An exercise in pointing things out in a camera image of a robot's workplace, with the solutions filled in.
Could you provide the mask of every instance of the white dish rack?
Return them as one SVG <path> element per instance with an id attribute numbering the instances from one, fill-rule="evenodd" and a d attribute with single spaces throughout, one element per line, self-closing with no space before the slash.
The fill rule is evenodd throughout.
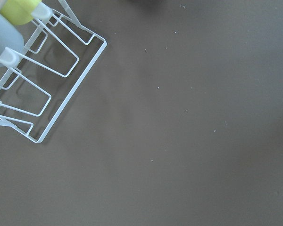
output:
<path id="1" fill-rule="evenodd" d="M 64 98 L 62 103 L 59 105 L 57 110 L 52 114 L 53 116 L 51 117 L 51 119 L 49 120 L 47 125 L 44 125 L 44 130 L 42 131 L 42 133 L 40 135 L 38 135 L 37 137 L 31 136 L 31 131 L 35 126 L 32 121 L 28 121 L 28 120 L 23 119 L 23 118 L 11 117 L 11 116 L 5 115 L 5 114 L 2 113 L 4 111 L 0 112 L 0 126 L 11 127 L 11 128 L 13 128 L 14 130 L 16 130 L 17 132 L 19 132 L 20 134 L 22 134 L 23 136 L 25 136 L 26 138 L 30 139 L 31 141 L 33 141 L 35 143 L 40 143 L 44 140 L 44 138 L 48 134 L 49 130 L 51 129 L 51 127 L 53 126 L 53 124 L 55 123 L 55 121 L 57 120 L 59 115 L 61 114 L 62 110 L 65 108 L 65 106 L 68 103 L 71 96 L 74 94 L 76 89 L 79 87 L 79 85 L 83 81 L 84 77 L 87 75 L 89 70 L 92 68 L 92 66 L 94 65 L 96 60 L 99 58 L 99 56 L 103 52 L 104 48 L 107 46 L 107 43 L 106 43 L 104 38 L 102 38 L 101 36 L 99 36 L 95 32 L 93 32 L 90 29 L 81 25 L 81 23 L 79 22 L 79 20 L 77 19 L 77 17 L 75 16 L 75 14 L 73 13 L 73 11 L 71 10 L 71 8 L 69 7 L 69 5 L 67 4 L 67 2 L 65 0 L 58 0 L 58 1 L 61 4 L 61 6 L 64 8 L 64 10 L 67 12 L 68 16 L 66 16 L 66 15 L 64 15 L 64 14 L 53 9 L 52 17 L 49 20 L 42 21 L 42 20 L 39 20 L 39 19 L 34 19 L 32 22 L 34 23 L 34 25 L 36 25 L 37 28 L 34 31 L 34 33 L 32 34 L 32 36 L 30 37 L 30 39 L 26 42 L 24 52 L 18 53 L 16 51 L 12 50 L 12 49 L 6 48 L 5 51 L 6 51 L 7 54 L 10 54 L 11 56 L 12 55 L 18 55 L 20 58 L 26 59 L 27 61 L 29 61 L 33 64 L 36 64 L 39 67 L 42 67 L 42 68 L 44 68 L 44 69 L 46 69 L 46 70 L 48 70 L 48 71 L 50 71 L 50 72 L 52 72 L 52 73 L 54 73 L 58 76 L 63 77 L 63 79 L 68 79 L 70 76 L 72 76 L 73 70 L 77 66 L 77 64 L 80 62 L 80 59 L 75 54 L 75 52 L 73 52 L 47 25 L 50 25 L 51 27 L 55 27 L 58 24 L 60 24 L 63 27 L 63 29 L 67 29 L 68 32 L 70 32 L 75 38 L 77 38 L 82 43 L 82 45 L 85 45 L 85 46 L 90 45 L 95 38 L 99 39 L 102 42 L 102 44 L 98 48 L 98 50 L 96 51 L 95 55 L 91 58 L 91 60 L 87 64 L 87 66 L 83 69 L 83 72 L 79 76 L 76 77 L 77 78 L 76 82 L 70 88 L 70 91 L 67 93 L 66 97 Z M 68 21 L 68 22 L 74 24 L 79 29 L 89 33 L 90 38 L 87 41 L 84 41 L 64 21 Z M 42 34 L 43 40 L 40 41 L 39 36 L 40 36 L 41 33 L 43 33 Z M 55 38 L 75 58 L 74 64 L 71 66 L 71 68 L 69 69 L 69 71 L 67 73 L 58 72 L 58 71 L 50 68 L 49 66 L 46 66 L 46 65 L 44 65 L 44 64 L 42 64 L 42 63 L 40 63 L 36 60 L 31 59 L 28 56 L 28 52 L 31 52 L 33 54 L 38 54 L 40 52 L 44 43 L 46 42 L 46 39 L 48 38 L 48 35 L 51 35 L 53 38 Z M 37 48 L 37 50 L 31 50 L 31 47 L 32 47 L 32 45 L 35 44 L 36 40 L 38 40 L 38 43 L 40 43 L 39 47 Z M 15 74 L 15 78 L 13 78 L 13 80 L 10 81 L 12 74 Z M 21 114 L 27 114 L 30 117 L 40 117 L 43 114 L 44 110 L 48 107 L 48 104 L 50 103 L 50 101 L 52 99 L 52 95 L 50 93 L 48 93 L 47 91 L 45 91 L 40 85 L 36 84 L 35 82 L 32 82 L 29 78 L 27 78 L 25 76 L 25 74 L 22 74 L 21 70 L 18 69 L 17 67 L 8 67 L 8 70 L 4 73 L 4 75 L 0 79 L 0 91 L 10 89 L 18 79 L 23 79 L 25 82 L 28 82 L 30 85 L 34 86 L 40 92 L 42 92 L 44 95 L 46 95 L 47 100 L 45 101 L 45 104 L 43 106 L 41 106 L 41 110 L 39 112 L 36 112 L 36 113 L 24 110 L 20 107 L 14 107 L 11 104 L 6 104 L 2 100 L 0 100 L 0 108 L 5 108 L 5 109 L 12 110 L 12 111 L 16 111 L 16 112 L 21 113 Z M 26 124 L 28 126 L 27 127 L 28 129 L 24 131 L 23 129 L 21 129 L 18 126 L 19 123 L 20 124 Z"/>

